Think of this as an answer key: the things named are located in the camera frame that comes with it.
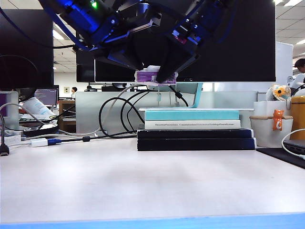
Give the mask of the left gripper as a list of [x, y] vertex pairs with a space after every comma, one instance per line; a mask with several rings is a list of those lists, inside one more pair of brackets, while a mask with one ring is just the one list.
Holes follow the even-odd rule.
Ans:
[[128, 40], [134, 51], [125, 49], [94, 52], [97, 61], [133, 70], [162, 66], [167, 56], [167, 38], [149, 32], [151, 5], [141, 0], [41, 0], [52, 20], [87, 51], [105, 49]]

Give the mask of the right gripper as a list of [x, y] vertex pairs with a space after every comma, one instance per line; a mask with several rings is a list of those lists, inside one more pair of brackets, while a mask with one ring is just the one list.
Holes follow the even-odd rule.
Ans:
[[199, 58], [191, 54], [178, 42], [185, 44], [187, 40], [196, 45], [210, 39], [222, 23], [229, 8], [227, 0], [199, 0], [193, 3], [186, 15], [174, 25], [156, 35], [172, 35], [177, 41], [166, 38], [168, 51], [157, 74], [157, 82], [162, 83], [176, 71], [179, 73], [188, 68]]

